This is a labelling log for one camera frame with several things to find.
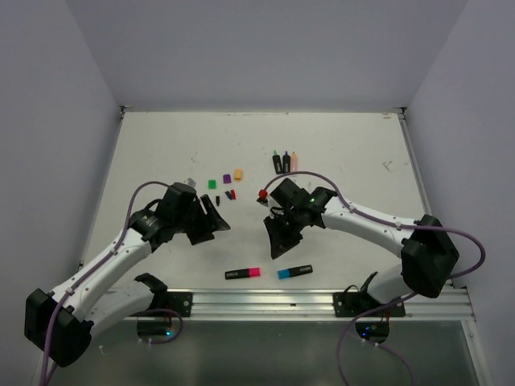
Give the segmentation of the orange pink highlighter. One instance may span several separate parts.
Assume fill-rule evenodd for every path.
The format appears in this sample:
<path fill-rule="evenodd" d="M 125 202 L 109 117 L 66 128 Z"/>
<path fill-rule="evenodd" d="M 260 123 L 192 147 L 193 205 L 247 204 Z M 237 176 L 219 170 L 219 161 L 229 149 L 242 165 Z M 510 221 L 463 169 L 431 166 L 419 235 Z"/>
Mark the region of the orange pink highlighter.
<path fill-rule="evenodd" d="M 295 152 L 292 152 L 290 155 L 290 171 L 298 170 L 298 156 Z"/>

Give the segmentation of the pink black highlighter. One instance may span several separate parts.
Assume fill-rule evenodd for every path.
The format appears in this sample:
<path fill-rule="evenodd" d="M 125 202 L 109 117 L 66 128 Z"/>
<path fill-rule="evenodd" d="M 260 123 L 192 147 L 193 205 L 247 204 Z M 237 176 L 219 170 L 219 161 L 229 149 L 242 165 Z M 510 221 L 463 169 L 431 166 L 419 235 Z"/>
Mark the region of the pink black highlighter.
<path fill-rule="evenodd" d="M 226 280 L 235 280 L 242 278 L 260 277 L 261 269 L 258 267 L 246 268 L 246 269 L 235 269 L 225 272 Z"/>

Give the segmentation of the orange highlighter cap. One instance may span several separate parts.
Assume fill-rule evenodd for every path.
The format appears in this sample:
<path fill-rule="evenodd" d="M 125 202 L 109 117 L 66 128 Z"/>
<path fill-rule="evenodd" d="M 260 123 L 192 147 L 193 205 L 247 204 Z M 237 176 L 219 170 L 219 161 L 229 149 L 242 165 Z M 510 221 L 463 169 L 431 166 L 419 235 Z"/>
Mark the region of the orange highlighter cap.
<path fill-rule="evenodd" d="M 234 180 L 239 182 L 242 180 L 243 178 L 243 170 L 241 168 L 237 168 L 235 171 L 234 171 Z"/>

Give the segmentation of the green black highlighter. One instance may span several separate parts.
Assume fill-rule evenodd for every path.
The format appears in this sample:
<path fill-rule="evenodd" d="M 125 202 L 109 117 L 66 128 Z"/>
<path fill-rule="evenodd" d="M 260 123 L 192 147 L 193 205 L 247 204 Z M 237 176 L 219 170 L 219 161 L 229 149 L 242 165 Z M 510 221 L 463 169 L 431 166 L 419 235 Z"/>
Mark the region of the green black highlighter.
<path fill-rule="evenodd" d="M 280 155 L 275 150 L 272 155 L 273 165 L 274 165 L 274 171 L 276 175 L 280 175 L 283 173 L 282 171 L 282 159 Z"/>

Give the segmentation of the purple black highlighter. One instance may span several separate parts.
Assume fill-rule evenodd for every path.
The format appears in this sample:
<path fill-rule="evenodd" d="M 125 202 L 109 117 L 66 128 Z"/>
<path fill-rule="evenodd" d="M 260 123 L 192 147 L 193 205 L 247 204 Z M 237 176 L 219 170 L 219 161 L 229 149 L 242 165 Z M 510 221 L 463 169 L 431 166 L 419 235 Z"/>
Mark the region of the purple black highlighter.
<path fill-rule="evenodd" d="M 291 159 L 290 154 L 287 151 L 282 156 L 282 171 L 285 174 L 291 172 Z"/>

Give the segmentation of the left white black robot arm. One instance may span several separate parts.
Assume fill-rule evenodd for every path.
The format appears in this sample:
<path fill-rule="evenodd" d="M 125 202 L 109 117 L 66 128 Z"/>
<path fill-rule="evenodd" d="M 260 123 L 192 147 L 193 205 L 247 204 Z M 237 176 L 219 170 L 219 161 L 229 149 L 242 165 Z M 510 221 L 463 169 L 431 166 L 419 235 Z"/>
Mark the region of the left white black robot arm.
<path fill-rule="evenodd" d="M 112 286 L 177 234 L 196 245 L 229 229 L 210 198 L 183 183 L 168 185 L 161 199 L 138 211 L 128 209 L 122 230 L 103 252 L 54 289 L 28 296 L 24 334 L 43 352 L 43 366 L 74 363 L 94 334 L 129 315 L 161 314 L 167 286 L 157 277 L 140 274 L 115 293 Z"/>

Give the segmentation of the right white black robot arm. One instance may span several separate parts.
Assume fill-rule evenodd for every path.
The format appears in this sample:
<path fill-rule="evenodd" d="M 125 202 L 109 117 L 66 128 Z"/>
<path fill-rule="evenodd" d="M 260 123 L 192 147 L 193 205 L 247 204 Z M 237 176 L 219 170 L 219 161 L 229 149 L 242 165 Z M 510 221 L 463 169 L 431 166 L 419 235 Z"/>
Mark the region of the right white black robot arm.
<path fill-rule="evenodd" d="M 414 220 L 372 211 L 345 201 L 334 187 L 307 191 L 285 178 L 272 191 L 260 190 L 257 201 L 269 209 L 264 225 L 274 259 L 297 246 L 306 227 L 345 232 L 399 258 L 399 264 L 371 273 L 355 294 L 345 296 L 348 307 L 367 315 L 377 315 L 387 303 L 410 294 L 437 298 L 459 259 L 433 216 Z"/>

